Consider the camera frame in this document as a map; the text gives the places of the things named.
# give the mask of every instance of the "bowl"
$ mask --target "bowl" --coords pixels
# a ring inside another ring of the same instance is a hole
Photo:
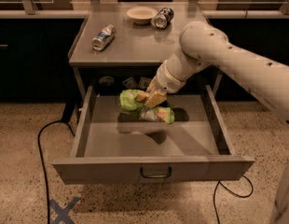
[[[128,17],[139,25],[148,24],[157,15],[157,11],[152,7],[133,7],[127,11]]]

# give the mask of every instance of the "soda can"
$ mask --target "soda can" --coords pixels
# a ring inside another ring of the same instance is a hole
[[[164,29],[172,20],[173,15],[174,13],[171,8],[164,7],[154,18],[152,18],[151,24],[157,28]]]
[[[92,40],[92,47],[96,50],[103,50],[116,35],[116,28],[114,25],[109,24],[105,26]]]

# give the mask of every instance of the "open drawer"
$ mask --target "open drawer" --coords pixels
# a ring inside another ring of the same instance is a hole
[[[235,154],[213,93],[169,96],[175,122],[139,121],[117,96],[92,87],[70,158],[53,166],[65,184],[238,180],[254,163]]]

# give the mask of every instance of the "black cable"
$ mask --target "black cable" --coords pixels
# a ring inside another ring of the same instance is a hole
[[[73,136],[75,136],[75,133],[73,132],[71,126],[68,123],[63,122],[62,120],[56,120],[53,121],[51,123],[48,123],[47,125],[45,125],[39,132],[38,134],[38,147],[39,147],[39,154],[40,154],[40,159],[41,159],[41,164],[42,164],[42,169],[43,169],[43,175],[44,175],[44,180],[45,180],[45,188],[46,188],[46,200],[47,200],[47,216],[48,216],[48,224],[50,223],[50,198],[49,198],[49,187],[48,187],[48,173],[45,167],[45,162],[44,162],[44,157],[43,157],[43,151],[42,151],[42,147],[41,147],[41,142],[40,142],[40,138],[41,138],[41,134],[42,132],[50,125],[55,124],[55,123],[64,123],[68,126],[68,128],[70,129],[71,133]]]
[[[254,185],[253,183],[249,180],[249,178],[245,175],[243,175],[242,177],[244,177],[250,184],[251,186],[251,192],[247,195],[239,195],[237,193],[235,193],[234,191],[228,189],[225,185],[223,185],[220,181],[218,181],[216,187],[215,187],[215,190],[213,192],[213,207],[215,209],[215,213],[216,213],[216,218],[217,218],[217,223],[220,224],[220,218],[219,218],[219,215],[218,215],[218,210],[217,210],[217,207],[216,207],[216,192],[218,190],[218,187],[219,185],[221,185],[225,190],[227,190],[230,194],[236,196],[237,198],[249,198],[253,193],[254,193]]]

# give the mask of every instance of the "snack package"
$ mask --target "snack package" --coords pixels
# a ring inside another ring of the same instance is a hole
[[[145,106],[148,93],[139,90],[125,90],[119,96],[119,106],[124,111],[136,111],[139,120],[174,122],[174,113],[169,106],[158,105],[154,108]]]

